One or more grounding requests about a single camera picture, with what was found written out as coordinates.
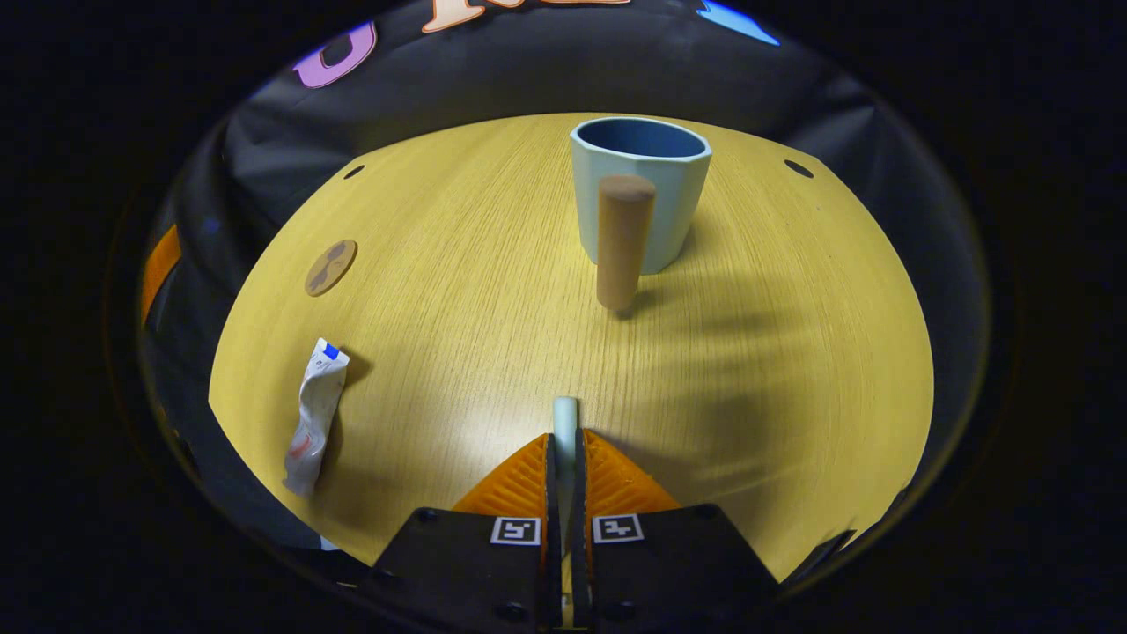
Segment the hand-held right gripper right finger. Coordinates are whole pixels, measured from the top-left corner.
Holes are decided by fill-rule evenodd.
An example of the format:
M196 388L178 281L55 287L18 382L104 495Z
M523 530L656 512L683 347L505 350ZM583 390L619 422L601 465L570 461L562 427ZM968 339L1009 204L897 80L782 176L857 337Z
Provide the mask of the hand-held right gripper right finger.
M612 443L575 434L577 629L740 629L780 584L719 504L680 504Z

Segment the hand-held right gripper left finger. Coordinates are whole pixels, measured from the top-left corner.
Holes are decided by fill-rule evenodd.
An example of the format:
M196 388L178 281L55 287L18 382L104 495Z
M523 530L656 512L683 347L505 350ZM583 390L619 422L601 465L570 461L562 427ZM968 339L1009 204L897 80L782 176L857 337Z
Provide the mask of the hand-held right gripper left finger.
M365 593L431 629L554 629L560 512L552 434L541 434L450 510L418 508Z

